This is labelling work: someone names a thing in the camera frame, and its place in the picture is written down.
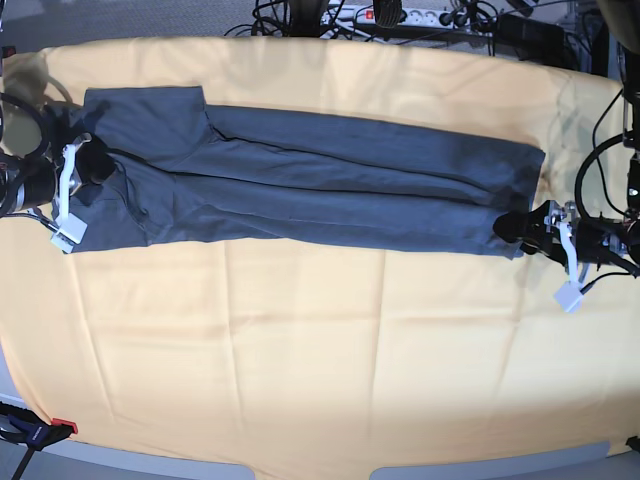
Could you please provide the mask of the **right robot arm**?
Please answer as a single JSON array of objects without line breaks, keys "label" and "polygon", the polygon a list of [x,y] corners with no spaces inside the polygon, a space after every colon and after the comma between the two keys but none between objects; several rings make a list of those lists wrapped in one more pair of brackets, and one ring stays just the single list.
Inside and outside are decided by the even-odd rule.
[{"label": "right robot arm", "polygon": [[37,107],[1,94],[1,216],[54,224],[70,216],[71,199],[116,171],[98,136],[66,106]]}]

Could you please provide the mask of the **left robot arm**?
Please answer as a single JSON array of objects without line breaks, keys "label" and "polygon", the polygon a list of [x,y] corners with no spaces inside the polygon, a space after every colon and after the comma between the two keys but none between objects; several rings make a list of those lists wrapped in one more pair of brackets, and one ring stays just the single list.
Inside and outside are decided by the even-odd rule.
[{"label": "left robot arm", "polygon": [[[572,197],[564,204],[548,200],[527,212],[508,212],[493,226],[499,238],[523,253],[561,265],[568,283],[583,290],[583,271],[590,266],[639,276],[639,3],[599,1],[597,8],[617,43],[620,86],[591,131],[591,151],[577,169]],[[604,167],[615,148],[629,152],[618,196]]]}]

